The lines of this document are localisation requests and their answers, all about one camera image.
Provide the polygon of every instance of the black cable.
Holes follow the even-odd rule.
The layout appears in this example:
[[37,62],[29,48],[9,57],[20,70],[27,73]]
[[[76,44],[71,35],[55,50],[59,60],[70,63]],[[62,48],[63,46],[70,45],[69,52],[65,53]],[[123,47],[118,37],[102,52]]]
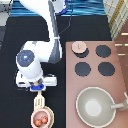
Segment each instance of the black cable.
[[71,25],[71,19],[72,19],[72,13],[73,13],[73,0],[71,0],[71,6],[72,6],[72,11],[71,11],[71,16],[70,16],[70,19],[69,19],[69,24],[68,24],[68,26],[64,29],[64,30],[62,30],[60,33],[59,33],[59,35],[60,34],[62,34],[64,31],[66,31],[69,27],[70,27],[70,25]]
[[63,30],[59,33],[59,35],[62,34],[64,31],[66,31],[66,30],[71,26],[72,14],[73,14],[73,9],[74,9],[74,7],[73,7],[73,0],[71,0],[71,9],[72,9],[72,11],[71,11],[71,16],[70,16],[70,18],[69,18],[68,26],[67,26],[65,29],[63,29]]

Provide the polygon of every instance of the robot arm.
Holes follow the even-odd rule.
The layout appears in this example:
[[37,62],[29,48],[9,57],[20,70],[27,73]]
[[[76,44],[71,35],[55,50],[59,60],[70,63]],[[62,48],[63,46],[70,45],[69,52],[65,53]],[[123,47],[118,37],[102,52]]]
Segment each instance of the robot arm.
[[19,69],[16,83],[18,87],[31,87],[30,91],[45,90],[46,86],[56,86],[57,79],[54,75],[44,77],[40,62],[55,64],[62,58],[54,7],[50,0],[20,0],[20,2],[46,20],[50,41],[27,41],[25,43],[16,56]]

